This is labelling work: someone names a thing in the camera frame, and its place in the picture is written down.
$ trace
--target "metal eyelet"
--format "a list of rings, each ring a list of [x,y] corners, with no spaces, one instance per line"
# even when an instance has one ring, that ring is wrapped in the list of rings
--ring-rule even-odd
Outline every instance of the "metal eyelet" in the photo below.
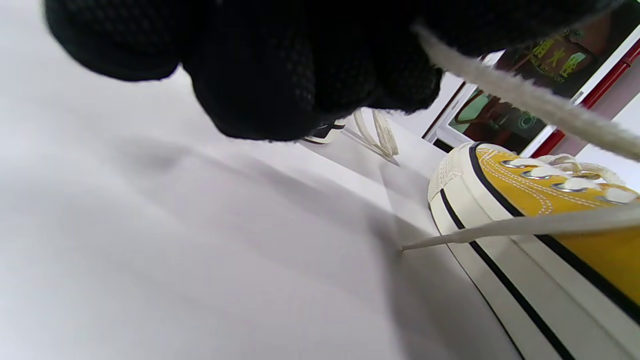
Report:
[[[620,201],[613,201],[613,200],[609,200],[604,196],[598,196],[596,198],[596,200],[600,200],[602,202],[608,202],[609,204],[615,204],[615,205],[627,205],[626,202],[620,202]]]
[[[526,177],[527,179],[537,179],[537,180],[546,180],[550,179],[551,176],[533,176],[531,175],[531,170],[520,173],[520,176]]]
[[[585,192],[587,191],[588,188],[580,188],[580,189],[567,189],[563,186],[563,183],[558,183],[558,184],[551,184],[551,187],[561,191],[561,192],[566,192],[566,193],[581,193],[581,192]]]
[[[525,168],[525,167],[527,167],[527,165],[512,165],[511,164],[511,160],[502,160],[502,161],[500,161],[500,163],[502,164],[502,166],[508,167],[508,168]]]

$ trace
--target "gloved hand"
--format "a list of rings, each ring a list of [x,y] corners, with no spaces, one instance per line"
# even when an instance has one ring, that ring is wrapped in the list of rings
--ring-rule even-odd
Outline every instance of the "gloved hand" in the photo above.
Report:
[[[52,34],[80,64],[126,81],[182,64],[227,136],[300,139],[359,107],[411,113],[442,71],[411,25],[480,56],[538,40],[621,0],[45,0]]]

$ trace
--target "black stripe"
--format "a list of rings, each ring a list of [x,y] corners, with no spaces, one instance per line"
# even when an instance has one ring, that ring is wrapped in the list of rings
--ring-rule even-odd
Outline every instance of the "black stripe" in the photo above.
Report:
[[[504,207],[509,214],[514,217],[524,216],[520,210],[518,210],[507,198],[503,196],[484,176],[480,161],[476,156],[476,149],[483,143],[475,143],[469,147],[469,156],[471,157],[471,164],[477,178],[484,185],[484,187],[498,200],[500,205]],[[567,249],[559,243],[553,236],[550,235],[536,235],[540,242],[545,244],[551,251],[555,252],[564,262],[569,264],[575,271],[581,274],[587,279],[596,289],[609,298],[616,306],[618,306],[627,316],[640,325],[640,305],[636,304],[625,293],[620,291],[617,287],[611,284],[604,276],[600,275],[594,268],[585,263],[581,258],[576,256],[571,250]]]
[[[442,202],[444,203],[444,207],[449,213],[451,220],[456,225],[458,229],[464,229],[465,226],[462,224],[462,221],[458,217],[458,214],[453,210],[451,204],[449,203],[449,199],[447,199],[447,195],[444,192],[444,189],[440,190],[440,196],[442,197]],[[542,319],[542,317],[538,314],[538,312],[533,308],[533,306],[527,301],[527,299],[522,295],[522,293],[518,290],[518,288],[509,280],[509,277],[500,269],[498,264],[496,264],[493,259],[487,254],[482,247],[476,242],[472,241],[469,243],[471,248],[478,254],[478,256],[484,261],[487,267],[495,274],[495,276],[500,280],[502,285],[509,291],[511,296],[518,302],[520,307],[524,310],[527,316],[531,319],[533,324],[540,330],[542,335],[547,339],[547,341],[551,344],[551,346],[556,350],[561,359],[564,360],[575,360],[571,352],[566,348],[562,341],[557,337],[557,335],[551,330],[549,325]]]
[[[313,141],[313,140],[310,140],[310,139],[308,139],[308,138],[302,138],[302,140],[304,140],[304,141],[306,141],[306,142],[309,142],[309,143],[314,143],[314,144],[317,144],[317,145],[325,145],[325,144],[328,144],[328,143],[326,143],[326,142],[317,142],[317,141]]]
[[[497,313],[495,313],[495,310],[491,307],[491,304],[489,303],[489,300],[486,299],[485,295],[482,293],[482,291],[477,287],[476,285],[476,289],[478,290],[478,292],[480,293],[480,296],[482,296],[482,298],[484,299],[484,301],[489,305],[489,309],[491,309],[491,312],[493,313],[493,315],[495,316],[495,318],[498,320],[498,323],[500,324],[500,326],[504,329],[504,333],[507,334],[507,337],[509,338],[509,341],[511,342],[511,344],[513,345],[513,348],[516,349],[516,352],[518,353],[518,356],[520,356],[520,358],[522,360],[526,360],[524,358],[524,355],[522,355],[522,351],[520,351],[520,348],[518,347],[518,345],[516,345],[516,342],[513,341],[513,338],[511,337],[511,334],[509,333],[509,331],[507,330],[507,328],[504,326],[504,323],[502,322],[502,320],[500,319],[500,317],[498,316]]]

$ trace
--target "yellow canvas upper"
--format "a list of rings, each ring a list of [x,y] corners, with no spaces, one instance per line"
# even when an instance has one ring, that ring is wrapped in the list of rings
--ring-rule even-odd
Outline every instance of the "yellow canvas upper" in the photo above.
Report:
[[[525,216],[617,206],[603,200],[604,190],[614,185],[601,184],[601,189],[589,188],[583,192],[562,192],[552,187],[553,184],[564,183],[566,178],[562,176],[529,179],[521,173],[534,167],[509,168],[503,165],[501,161],[518,158],[510,152],[479,147],[476,156],[485,178]],[[640,304],[640,227],[553,237],[628,298]]]

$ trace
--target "shoe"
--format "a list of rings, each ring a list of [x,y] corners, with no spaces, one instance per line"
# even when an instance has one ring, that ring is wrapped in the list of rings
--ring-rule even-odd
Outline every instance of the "shoe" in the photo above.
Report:
[[[615,173],[466,143],[428,197],[445,236],[404,249],[450,243],[524,359],[640,359],[640,199]]]
[[[385,158],[392,159],[395,155],[398,155],[398,146],[396,144],[396,138],[391,130],[387,117],[380,110],[372,110],[373,124],[376,128],[376,134],[378,135],[378,141],[371,135],[367,129],[367,124],[364,120],[362,109],[357,109],[353,113],[353,117],[358,128],[358,131],[362,135],[362,140],[371,147],[372,150],[384,156]],[[314,132],[305,137],[305,140],[310,143],[326,144],[334,141],[336,137],[346,127],[346,119],[336,120],[328,124],[324,124],[318,127]]]
[[[194,1],[157,3],[50,0],[47,25],[73,59],[99,74],[125,81],[160,80],[180,63],[177,49],[195,30]]]
[[[345,126],[347,126],[347,122],[344,119],[320,125],[311,135],[305,137],[305,141],[318,144],[330,143],[340,135]]]

